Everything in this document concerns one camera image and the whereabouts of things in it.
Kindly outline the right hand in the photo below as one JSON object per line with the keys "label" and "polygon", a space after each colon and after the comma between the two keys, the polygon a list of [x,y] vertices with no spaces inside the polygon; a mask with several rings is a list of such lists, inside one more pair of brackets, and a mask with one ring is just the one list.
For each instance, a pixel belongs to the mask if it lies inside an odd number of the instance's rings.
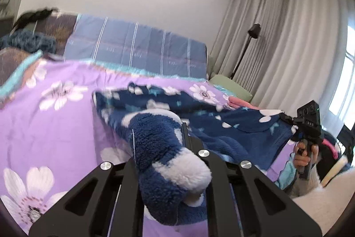
{"label": "right hand", "polygon": [[298,171],[300,171],[309,164],[311,164],[311,167],[316,164],[319,154],[319,146],[314,144],[312,146],[312,152],[310,153],[306,150],[305,143],[300,141],[294,147],[294,153],[293,165]]}

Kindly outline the cream knit sleeve forearm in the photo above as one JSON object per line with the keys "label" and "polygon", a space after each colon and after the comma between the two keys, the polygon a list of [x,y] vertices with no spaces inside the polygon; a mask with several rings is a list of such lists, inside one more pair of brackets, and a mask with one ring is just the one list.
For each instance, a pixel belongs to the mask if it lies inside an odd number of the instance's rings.
{"label": "cream knit sleeve forearm", "polygon": [[325,235],[345,211],[354,194],[354,168],[335,176],[327,186],[321,185],[317,166],[309,180],[296,180],[294,202],[321,228]]}

